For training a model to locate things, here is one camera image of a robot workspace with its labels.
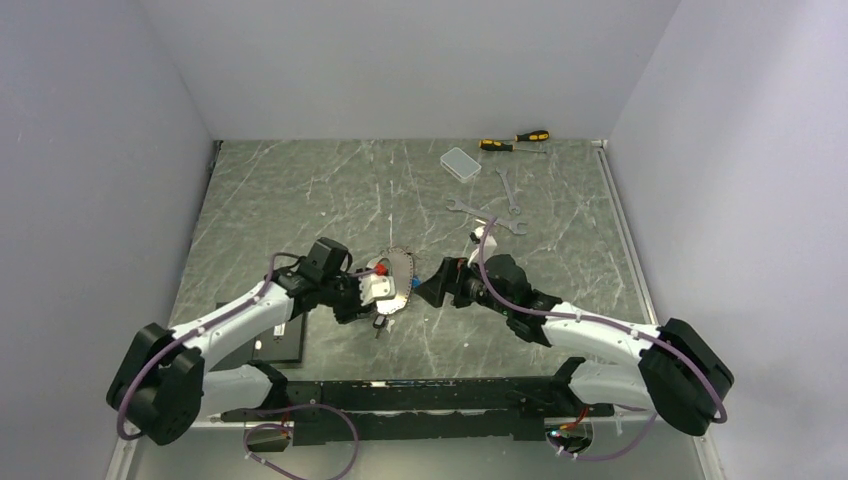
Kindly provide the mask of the metal key organizer plate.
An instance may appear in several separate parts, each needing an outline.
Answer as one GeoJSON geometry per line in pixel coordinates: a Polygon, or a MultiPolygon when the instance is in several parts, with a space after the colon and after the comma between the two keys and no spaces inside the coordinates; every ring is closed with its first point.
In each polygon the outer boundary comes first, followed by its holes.
{"type": "Polygon", "coordinates": [[[392,299],[377,301],[373,304],[378,314],[391,316],[404,309],[410,299],[413,290],[411,280],[415,276],[414,258],[405,249],[395,246],[381,251],[366,264],[366,268],[378,262],[385,263],[389,267],[396,294],[392,299]]]}

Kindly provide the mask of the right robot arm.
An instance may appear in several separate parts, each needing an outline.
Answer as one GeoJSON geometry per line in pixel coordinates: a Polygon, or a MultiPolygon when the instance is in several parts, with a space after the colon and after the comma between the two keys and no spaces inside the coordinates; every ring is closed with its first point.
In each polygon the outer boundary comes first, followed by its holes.
{"type": "Polygon", "coordinates": [[[684,320],[639,324],[583,310],[532,287],[506,254],[484,264],[446,257],[413,291],[435,308],[446,299],[455,308],[488,308],[525,342],[582,352],[566,361],[550,391],[564,415],[586,405],[617,404],[652,411],[690,436],[728,419],[724,400],[734,376],[684,320]]]}

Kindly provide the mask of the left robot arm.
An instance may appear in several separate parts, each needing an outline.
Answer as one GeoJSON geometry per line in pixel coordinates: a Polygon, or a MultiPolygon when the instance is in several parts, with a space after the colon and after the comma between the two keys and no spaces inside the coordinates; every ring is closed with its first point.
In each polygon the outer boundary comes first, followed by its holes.
{"type": "Polygon", "coordinates": [[[236,300],[197,320],[172,328],[151,323],[135,334],[106,394],[120,439],[168,445],[196,419],[236,410],[279,417],[291,405],[282,373],[261,360],[222,371],[217,365],[260,333],[318,306],[344,323],[360,318],[373,309],[362,281],[382,281],[388,273],[380,266],[351,272],[349,250],[326,237],[290,265],[278,265],[280,256],[273,253],[259,283],[236,300]]]}

